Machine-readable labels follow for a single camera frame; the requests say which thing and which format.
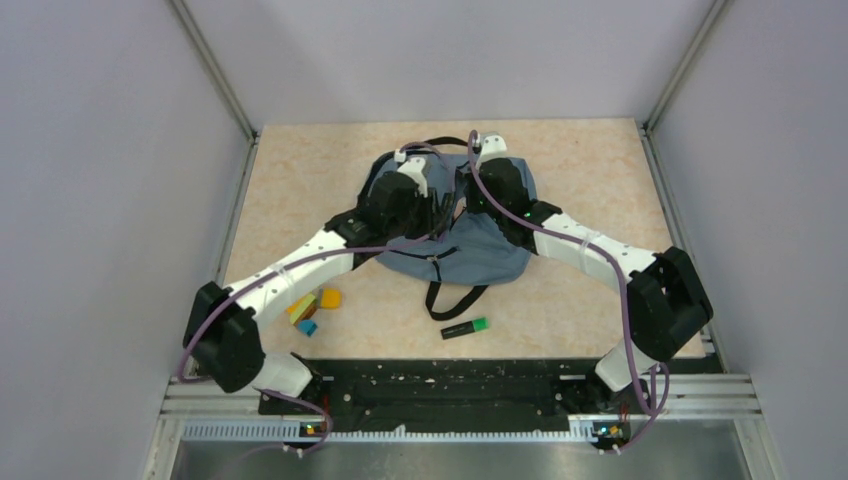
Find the blue student backpack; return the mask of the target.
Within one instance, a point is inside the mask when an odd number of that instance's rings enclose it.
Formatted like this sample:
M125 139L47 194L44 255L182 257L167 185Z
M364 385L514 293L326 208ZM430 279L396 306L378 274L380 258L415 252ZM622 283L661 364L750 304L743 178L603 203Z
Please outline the blue student backpack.
M511 244L489 215L471 214L466 210L466 175L471 173L466 155L443 153L436 156L427 150L414 149L409 154L428 157L431 165L428 185L439 193L446 193L449 188L447 168L455 168L457 204L452 222L440 238L380 253L376 261L396 273L427 281L424 304L429 316L435 321L448 321L465 313L489 286L509 283L520 277L530 253ZM455 306L437 311L435 300L444 284L469 286L471 290Z

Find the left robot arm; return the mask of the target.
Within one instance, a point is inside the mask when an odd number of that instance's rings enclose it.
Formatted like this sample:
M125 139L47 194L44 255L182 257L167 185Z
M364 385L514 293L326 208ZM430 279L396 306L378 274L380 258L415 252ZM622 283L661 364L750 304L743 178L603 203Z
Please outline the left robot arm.
M314 373L293 354L268 354L261 331L317 287L385 251L441 235L456 194L443 194L418 174L376 178L356 206L333 216L304 245L229 286L210 281L195 294L183 338L193 358L225 393L275 390L297 413L319 404Z

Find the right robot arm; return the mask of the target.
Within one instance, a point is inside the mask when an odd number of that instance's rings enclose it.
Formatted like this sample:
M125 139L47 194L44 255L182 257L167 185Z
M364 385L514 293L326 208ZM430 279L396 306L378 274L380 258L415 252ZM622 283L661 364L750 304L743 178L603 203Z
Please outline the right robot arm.
M484 212L514 246L558 260L609 286L621 297L623 337L588 374L586 397L612 412L650 367L669 361L714 316L689 254L653 252L581 226L529 193L512 160L473 160L468 206Z

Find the green highlighter pen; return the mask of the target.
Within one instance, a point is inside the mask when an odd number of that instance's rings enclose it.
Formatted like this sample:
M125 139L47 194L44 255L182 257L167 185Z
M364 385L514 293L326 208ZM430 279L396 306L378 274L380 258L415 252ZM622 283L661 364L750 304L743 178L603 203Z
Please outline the green highlighter pen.
M443 328L440 330L440 335L443 340L449 340L481 332L487 330L488 328L488 319L486 317L479 317L473 320L465 321L456 325Z

